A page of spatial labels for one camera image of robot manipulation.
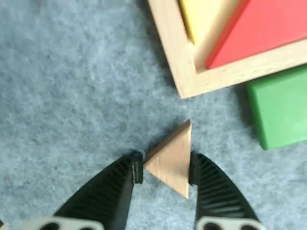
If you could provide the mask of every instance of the yellow block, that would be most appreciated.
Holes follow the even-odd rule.
[[[240,0],[180,0],[187,32],[194,44],[220,34]]]

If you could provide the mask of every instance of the wooden frame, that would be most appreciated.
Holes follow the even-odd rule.
[[[195,54],[203,47],[195,47],[189,41],[178,0],[148,1],[181,98],[307,63],[307,39],[304,39],[215,69],[198,68]]]

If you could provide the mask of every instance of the wooden tangram piece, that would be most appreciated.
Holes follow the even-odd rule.
[[[148,153],[144,168],[188,199],[190,158],[191,121],[187,120]]]
[[[241,0],[206,67],[215,68],[306,38],[306,9],[306,0]]]
[[[180,0],[186,28],[191,41],[208,45],[222,32],[239,0]]]

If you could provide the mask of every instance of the carpet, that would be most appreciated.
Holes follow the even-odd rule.
[[[307,229],[307,142],[263,151],[245,85],[181,100],[145,0],[0,1],[0,219],[11,230],[187,118],[192,149],[268,230]],[[144,172],[127,229],[192,230],[196,194]]]

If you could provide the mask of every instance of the green tangram piece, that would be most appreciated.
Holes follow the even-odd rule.
[[[248,92],[265,150],[307,140],[307,65],[253,80]]]

